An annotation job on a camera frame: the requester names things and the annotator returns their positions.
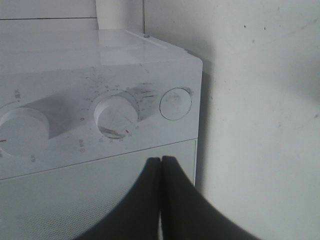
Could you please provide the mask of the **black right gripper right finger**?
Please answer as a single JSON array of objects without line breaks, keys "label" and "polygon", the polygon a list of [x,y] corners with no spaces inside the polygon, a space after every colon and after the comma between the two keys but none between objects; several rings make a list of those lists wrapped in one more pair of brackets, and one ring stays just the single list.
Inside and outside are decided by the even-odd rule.
[{"label": "black right gripper right finger", "polygon": [[213,207],[188,179],[178,160],[161,160],[159,209],[165,240],[257,240]]}]

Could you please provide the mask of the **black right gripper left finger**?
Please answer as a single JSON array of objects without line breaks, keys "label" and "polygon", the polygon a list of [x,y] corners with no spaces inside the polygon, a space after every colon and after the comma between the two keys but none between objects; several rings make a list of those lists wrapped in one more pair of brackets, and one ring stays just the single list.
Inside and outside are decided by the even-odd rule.
[{"label": "black right gripper left finger", "polygon": [[77,240],[156,240],[159,230],[161,160],[150,157],[129,192]]}]

